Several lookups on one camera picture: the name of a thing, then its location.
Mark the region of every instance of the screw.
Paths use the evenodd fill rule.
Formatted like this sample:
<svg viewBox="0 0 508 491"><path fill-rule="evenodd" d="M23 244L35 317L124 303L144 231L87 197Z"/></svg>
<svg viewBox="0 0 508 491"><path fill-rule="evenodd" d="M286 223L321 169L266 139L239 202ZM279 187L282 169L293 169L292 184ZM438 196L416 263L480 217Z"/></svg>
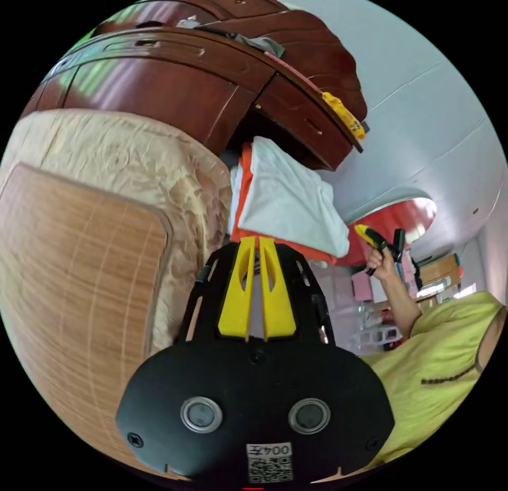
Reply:
<svg viewBox="0 0 508 491"><path fill-rule="evenodd" d="M265 361L265 355L262 350L255 350L251 356L250 361L252 364L263 364Z"/></svg>
<svg viewBox="0 0 508 491"><path fill-rule="evenodd" d="M375 436L366 443L365 448L369 451L372 451L376 450L378 445L379 445L379 437Z"/></svg>
<svg viewBox="0 0 508 491"><path fill-rule="evenodd" d="M127 441L133 446L133 447L136 447L137 449L140 449L141 447L143 447L143 439L141 438L140 435L136 434L136 433L129 433L127 435Z"/></svg>

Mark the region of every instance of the hand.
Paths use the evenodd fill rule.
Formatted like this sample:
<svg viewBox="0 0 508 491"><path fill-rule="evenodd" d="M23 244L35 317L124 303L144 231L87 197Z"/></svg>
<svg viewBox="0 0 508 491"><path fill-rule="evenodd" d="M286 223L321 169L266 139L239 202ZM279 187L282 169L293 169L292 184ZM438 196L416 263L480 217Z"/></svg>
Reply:
<svg viewBox="0 0 508 491"><path fill-rule="evenodd" d="M384 281L392 275L397 274L395 262L387 247L385 247L382 252L377 249L372 250L369 260L367 261L367 268L376 269L374 277L380 281Z"/></svg>

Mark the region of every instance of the orange cloth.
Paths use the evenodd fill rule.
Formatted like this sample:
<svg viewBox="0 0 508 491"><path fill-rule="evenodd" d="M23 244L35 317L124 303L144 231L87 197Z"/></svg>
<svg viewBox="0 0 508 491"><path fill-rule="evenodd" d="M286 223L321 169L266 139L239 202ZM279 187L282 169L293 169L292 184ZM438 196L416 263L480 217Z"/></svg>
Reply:
<svg viewBox="0 0 508 491"><path fill-rule="evenodd" d="M252 182L252 171L250 170L251 161L252 161L252 144L244 143L242 147L242 157L239 160L239 164L243 170L243 174L242 174L242 183L240 186L240 198L238 200L238 208L236 214L234 215L233 231L231 233L230 238L230 241L232 242L239 242L242 237L249 237L251 235L270 236L270 237L272 236L256 233L255 231L244 230L238 227L238 221L240 220L240 215L243 211L243 206L245 205L247 193L249 192L250 184ZM274 238L274 241L277 244L288 245L295 251L298 251L299 253L303 254L303 256L305 256L307 260L325 261L327 263L330 263L331 265L335 265L337 262L337 258L335 256L324 253L322 251L318 251L317 249L302 246L300 244L295 244L293 242L287 242L286 240L281 240L278 238Z"/></svg>

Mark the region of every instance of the beige quilted mattress cover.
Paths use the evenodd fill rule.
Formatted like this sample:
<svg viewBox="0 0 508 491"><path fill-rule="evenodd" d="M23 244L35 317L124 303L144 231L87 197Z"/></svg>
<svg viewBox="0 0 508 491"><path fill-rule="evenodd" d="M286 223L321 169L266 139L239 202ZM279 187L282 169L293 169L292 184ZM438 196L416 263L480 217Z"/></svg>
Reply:
<svg viewBox="0 0 508 491"><path fill-rule="evenodd" d="M161 209L173 237L153 322L152 352L172 344L196 273L221 246L231 205L227 167L167 124L128 113L35 112L16 125L0 190L17 163Z"/></svg>

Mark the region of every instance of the white cloth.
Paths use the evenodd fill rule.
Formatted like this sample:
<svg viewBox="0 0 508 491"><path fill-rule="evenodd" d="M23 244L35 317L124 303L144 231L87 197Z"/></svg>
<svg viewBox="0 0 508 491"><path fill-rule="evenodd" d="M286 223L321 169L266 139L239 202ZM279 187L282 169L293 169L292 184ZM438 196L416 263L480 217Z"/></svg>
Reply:
<svg viewBox="0 0 508 491"><path fill-rule="evenodd" d="M242 186L243 169L240 165L231 168L231 209L229 211L228 233L233 233L234 220L240 201L240 188Z"/></svg>
<svg viewBox="0 0 508 491"><path fill-rule="evenodd" d="M349 230L333 206L333 188L272 140L255 136L252 182L238 226L341 258Z"/></svg>

